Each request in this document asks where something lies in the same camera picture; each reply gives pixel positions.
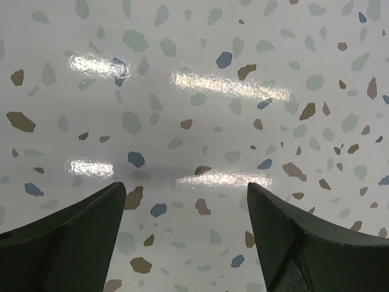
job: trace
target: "terrazzo floor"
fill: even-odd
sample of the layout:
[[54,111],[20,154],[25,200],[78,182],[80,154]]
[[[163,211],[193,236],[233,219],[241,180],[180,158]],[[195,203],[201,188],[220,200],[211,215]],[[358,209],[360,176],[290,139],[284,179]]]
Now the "terrazzo floor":
[[2,1],[0,232],[123,181],[104,292],[265,291],[248,182],[386,237],[388,15],[383,0]]

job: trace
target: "gray-green speck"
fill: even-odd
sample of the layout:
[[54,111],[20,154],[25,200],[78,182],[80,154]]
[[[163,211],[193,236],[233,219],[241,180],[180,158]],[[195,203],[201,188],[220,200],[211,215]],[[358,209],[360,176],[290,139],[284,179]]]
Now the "gray-green speck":
[[135,170],[130,177],[132,181],[148,181],[151,177],[141,170]]
[[152,113],[150,117],[150,124],[152,126],[155,126],[158,124],[158,121],[159,121],[159,113]]
[[333,141],[335,138],[335,133],[329,127],[326,127],[322,131],[322,135],[323,135],[324,140],[326,140],[326,141]]
[[83,81],[80,82],[80,84],[78,84],[77,88],[79,90],[84,91],[85,89],[90,87],[93,83],[95,83],[95,81],[96,79],[84,79]]
[[235,163],[240,157],[241,157],[240,151],[230,151],[230,152],[226,152],[224,155],[224,158],[229,163]]
[[127,132],[133,135],[137,134],[142,129],[142,125],[139,122],[138,115],[130,111],[126,111],[123,113],[122,125]]
[[316,3],[312,3],[308,6],[309,8],[309,12],[311,13],[311,15],[313,16],[318,16],[318,15],[322,15],[324,13],[326,13],[326,9]]
[[190,98],[190,103],[193,106],[200,106],[200,105],[204,104],[206,99],[207,99],[207,96],[204,93],[197,93]]
[[342,15],[350,15],[354,8],[354,2],[355,0],[350,0],[349,3],[343,6],[342,8]]
[[315,43],[314,43],[314,39],[311,35],[307,35],[306,38],[305,38],[305,46],[311,50],[312,52],[316,52],[316,47],[315,47]]
[[192,10],[190,10],[190,9],[185,10],[184,15],[185,15],[185,19],[187,21],[189,20],[191,14],[192,14]]
[[305,136],[306,132],[308,132],[308,128],[306,127],[306,125],[302,124],[302,125],[294,128],[293,137],[294,138],[302,138]]
[[234,114],[239,116],[242,113],[241,99],[239,97],[234,97],[230,102],[229,108]]
[[295,113],[297,112],[297,110],[298,110],[299,104],[298,104],[298,102],[296,101],[295,96],[294,96],[293,94],[291,94],[291,95],[289,96],[288,101],[285,102],[284,106],[285,106],[285,109],[286,109],[288,112],[290,112],[291,114],[295,114]]
[[370,58],[370,53],[364,53],[362,56],[359,56],[358,58],[355,59],[351,63],[351,70],[356,72],[356,71],[361,71],[363,67],[365,66],[365,63],[369,60]]
[[57,127],[64,133],[66,133],[69,130],[69,125],[67,124],[67,119],[65,114],[62,114],[58,119]]
[[238,56],[241,54],[244,47],[243,40],[236,36],[232,40],[232,51],[233,51],[233,57],[238,58]]
[[265,40],[260,40],[258,44],[256,44],[255,48],[258,52],[268,52],[275,49],[270,42]]
[[342,131],[347,133],[353,131],[358,123],[358,116],[351,113],[343,122],[342,122]]
[[105,30],[103,28],[103,26],[99,26],[98,27],[98,30],[97,30],[97,38],[99,40],[103,39],[105,37]]
[[270,13],[272,13],[275,9],[277,8],[277,1],[275,0],[269,0],[266,5],[265,5],[265,9],[264,9],[264,15],[267,16],[269,15]]
[[131,0],[123,0],[122,9],[127,19],[129,19],[129,14],[131,13]]
[[139,64],[138,73],[143,76],[146,74],[148,68],[149,68],[149,65],[148,65],[146,56],[143,56],[142,61]]
[[376,23],[381,18],[381,2],[380,0],[369,0],[366,8],[366,14],[369,19]]
[[356,91],[356,90],[349,90],[347,92],[347,96],[350,96],[350,97],[355,97],[357,95],[358,95],[358,91]]
[[57,77],[55,76],[54,68],[51,66],[49,62],[44,65],[42,72],[42,83],[46,86],[50,86],[55,82]]
[[309,140],[309,146],[313,149],[313,150],[316,150],[316,151],[320,151],[321,148],[320,148],[320,145],[318,143],[318,140],[315,138],[315,137],[311,137],[310,140]]
[[312,91],[317,91],[320,88],[322,88],[323,85],[324,85],[324,78],[320,74],[320,75],[309,76],[305,83],[305,88]]
[[74,11],[83,20],[86,20],[89,17],[89,7],[86,0],[76,0]]
[[178,148],[178,147],[181,147],[182,146],[182,140],[180,139],[173,139],[169,145],[168,145],[168,149],[174,149],[174,148]]
[[357,165],[354,167],[354,174],[360,181],[364,181],[367,175],[367,167],[365,165]]
[[325,40],[326,37],[327,37],[327,29],[323,26],[323,27],[319,30],[319,34],[320,34],[320,36]]
[[168,20],[170,16],[168,7],[166,5],[161,5],[158,7],[157,14],[156,14],[156,20],[154,22],[155,26],[160,26],[164,24],[166,20]]
[[174,57],[176,55],[176,45],[171,39],[164,38],[159,45],[166,57]]
[[212,266],[211,265],[204,265],[204,266],[199,266],[198,268],[197,268],[197,270],[198,271],[200,271],[200,272],[208,272],[210,269],[212,268]]
[[214,229],[211,229],[209,233],[209,240],[211,245],[221,245],[223,242],[218,232]]
[[266,155],[271,155],[277,151],[277,148],[273,145],[270,145],[266,150]]
[[39,91],[39,86],[36,85],[29,93],[28,93],[28,97],[33,97],[38,91]]
[[136,252],[134,236],[128,232],[119,232],[115,245],[119,252],[125,256],[129,256],[133,252]]
[[135,53],[143,52],[148,48],[148,43],[143,33],[133,29],[128,29],[124,32],[123,42],[132,48]]
[[349,208],[346,208],[346,209],[340,211],[339,217],[341,219],[344,219],[344,218],[348,217],[348,215],[350,215],[350,213],[351,213],[351,210]]
[[360,34],[359,34],[360,44],[363,44],[363,42],[365,41],[366,35],[367,35],[367,28],[364,27],[364,28],[360,31]]
[[215,22],[217,22],[220,17],[222,17],[223,15],[223,12],[221,11],[221,9],[212,9],[209,13],[209,16],[208,16],[208,25],[211,26],[213,25]]
[[281,29],[281,35],[283,37],[288,37],[288,38],[295,38],[296,37],[290,29]]
[[32,19],[38,21],[39,23],[50,24],[50,21],[47,18],[46,14],[44,14],[42,11],[34,12],[32,14]]

